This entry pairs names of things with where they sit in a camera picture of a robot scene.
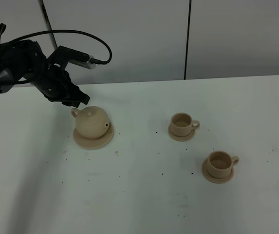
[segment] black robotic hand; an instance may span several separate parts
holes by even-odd
[[[5,28],[5,24],[0,25],[0,36]],[[107,47],[110,57],[107,61],[101,61],[80,51],[60,46],[46,58],[37,42],[24,40],[47,33],[77,33],[92,37]],[[111,58],[111,49],[104,41],[75,30],[38,32],[8,43],[0,43],[0,93],[6,93],[15,84],[31,83],[49,101],[60,101],[64,105],[78,107],[81,102],[87,104],[90,97],[71,82],[68,72],[65,71],[68,62],[93,69],[95,64],[107,64]]]

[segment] teapot saucer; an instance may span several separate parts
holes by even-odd
[[[86,150],[94,150],[94,149],[99,149],[104,145],[108,144],[111,141],[113,134],[114,134],[114,127],[110,123],[106,133],[97,139],[84,138],[77,132],[76,128],[73,131],[73,139],[79,147]]]

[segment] teapot handle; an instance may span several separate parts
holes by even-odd
[[[77,108],[72,108],[71,109],[71,115],[76,118],[76,116],[79,114],[80,110]]]

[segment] saucer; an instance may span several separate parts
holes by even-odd
[[[106,133],[97,139],[84,138],[77,132],[76,128],[73,131],[73,139],[75,143],[81,148],[86,150],[94,150],[94,149],[99,149],[105,146],[106,144],[108,144],[111,141],[113,134],[114,134],[114,127],[110,123],[110,126],[106,131]]]
[[[192,129],[191,132],[187,136],[177,136],[171,132],[170,126],[168,126],[168,134],[172,139],[174,139],[176,141],[188,141],[194,137],[194,135],[196,134],[196,130]]]
[[[231,169],[231,172],[230,172],[230,175],[229,175],[229,176],[227,176],[226,178],[218,179],[218,178],[212,177],[212,176],[207,172],[206,166],[205,166],[206,162],[207,162],[207,159],[204,160],[204,162],[202,163],[202,174],[204,175],[204,177],[205,177],[207,180],[209,180],[209,181],[211,181],[211,182],[213,182],[213,183],[216,183],[216,184],[223,184],[223,183],[226,183],[226,182],[228,182],[228,181],[230,181],[230,180],[232,179],[233,173],[234,173],[233,168]]]

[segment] white wall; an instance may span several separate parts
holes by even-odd
[[[37,0],[0,0],[0,23],[5,23],[7,26],[1,42],[47,30]],[[40,44],[46,56],[54,51],[48,35],[34,37],[31,40],[36,40]]]
[[[192,0],[186,78],[279,75],[279,0]]]
[[[189,0],[44,0],[52,29],[75,29],[103,39],[112,61],[94,70],[69,64],[75,83],[184,78]],[[55,34],[57,45],[97,59],[107,49],[82,35]]]

